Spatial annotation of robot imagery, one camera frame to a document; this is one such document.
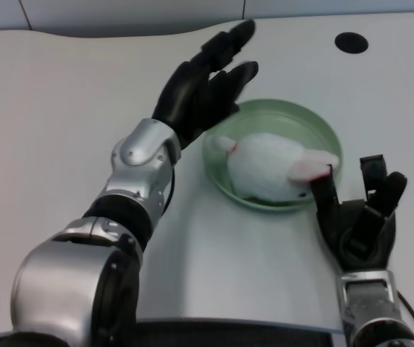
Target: rabbit ear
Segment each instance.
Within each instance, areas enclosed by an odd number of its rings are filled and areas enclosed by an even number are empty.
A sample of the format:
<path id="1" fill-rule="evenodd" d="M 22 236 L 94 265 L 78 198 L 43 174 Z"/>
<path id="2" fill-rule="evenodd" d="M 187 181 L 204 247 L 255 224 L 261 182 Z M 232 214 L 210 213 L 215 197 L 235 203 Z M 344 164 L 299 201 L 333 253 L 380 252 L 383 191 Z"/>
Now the rabbit ear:
<path id="1" fill-rule="evenodd" d="M 309 182 L 329 175 L 330 167 L 337 168 L 339 159 L 323 150 L 305 150 L 300 160 L 292 164 L 287 178 L 291 181 Z"/>

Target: plush rabbit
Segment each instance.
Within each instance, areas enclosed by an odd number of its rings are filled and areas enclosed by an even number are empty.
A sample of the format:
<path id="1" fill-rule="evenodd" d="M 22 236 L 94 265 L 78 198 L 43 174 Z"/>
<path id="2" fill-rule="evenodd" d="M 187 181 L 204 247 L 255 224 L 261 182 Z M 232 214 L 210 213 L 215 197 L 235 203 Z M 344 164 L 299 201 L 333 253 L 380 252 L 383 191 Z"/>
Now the plush rabbit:
<path id="1" fill-rule="evenodd" d="M 309 182 L 328 175 L 339 159 L 322 150 L 306 150 L 300 143 L 268 133 L 250 134 L 239 141 L 211 137 L 211 144 L 227 152 L 228 172 L 238 197 L 269 202 L 304 200 Z"/>

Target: table surface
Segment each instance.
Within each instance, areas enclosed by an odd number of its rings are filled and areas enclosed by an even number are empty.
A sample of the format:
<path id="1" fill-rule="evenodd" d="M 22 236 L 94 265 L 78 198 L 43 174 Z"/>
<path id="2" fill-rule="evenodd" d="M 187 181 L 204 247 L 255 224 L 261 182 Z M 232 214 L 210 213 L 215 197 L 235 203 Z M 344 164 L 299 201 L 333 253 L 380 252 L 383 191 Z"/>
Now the table surface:
<path id="1" fill-rule="evenodd" d="M 183 60 L 233 23 L 164 37 L 82 39 L 0 32 L 0 331 L 24 256 L 79 218 L 111 172 L 114 144 L 150 117 Z M 342 32 L 369 49 L 339 51 Z M 257 60 L 240 100 L 290 100 L 320 114 L 344 149 L 341 200 L 363 196 L 358 159 L 383 153 L 408 188 L 391 269 L 414 307 L 414 13 L 259 20 L 236 62 Z M 231 318 L 340 330 L 334 273 L 314 207 L 249 210 L 203 172 L 199 141 L 177 165 L 172 204 L 141 272 L 140 319 Z"/>

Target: black hole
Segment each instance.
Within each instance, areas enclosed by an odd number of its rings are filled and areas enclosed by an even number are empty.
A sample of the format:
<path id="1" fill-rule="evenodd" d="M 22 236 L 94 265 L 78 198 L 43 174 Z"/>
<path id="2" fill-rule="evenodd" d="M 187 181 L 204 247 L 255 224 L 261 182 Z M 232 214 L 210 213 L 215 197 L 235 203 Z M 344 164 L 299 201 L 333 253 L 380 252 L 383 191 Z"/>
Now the black hole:
<path id="1" fill-rule="evenodd" d="M 338 49 L 345 53 L 359 54 L 368 49 L 368 41 L 360 34 L 342 33 L 336 36 Z"/>

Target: metal plate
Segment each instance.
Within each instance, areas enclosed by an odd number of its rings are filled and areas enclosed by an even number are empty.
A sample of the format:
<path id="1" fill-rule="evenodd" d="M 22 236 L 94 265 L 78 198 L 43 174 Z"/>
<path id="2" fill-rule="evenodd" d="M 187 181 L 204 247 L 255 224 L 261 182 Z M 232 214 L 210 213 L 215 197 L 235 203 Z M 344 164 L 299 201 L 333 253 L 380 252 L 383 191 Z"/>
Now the metal plate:
<path id="1" fill-rule="evenodd" d="M 337 155 L 342 167 L 342 147 L 334 130 L 316 113 L 284 100 L 260 99 L 240 104 L 240 112 L 210 129 L 203 142 L 203 162 L 207 176 L 231 199 L 259 210 L 286 211 L 307 205 L 312 200 L 272 203 L 236 196 L 227 169 L 227 157 L 207 144 L 209 135 L 224 135 L 240 140 L 254 132 L 268 132 L 300 142 L 304 147 L 326 150 Z M 338 180 L 339 171 L 334 178 Z"/>

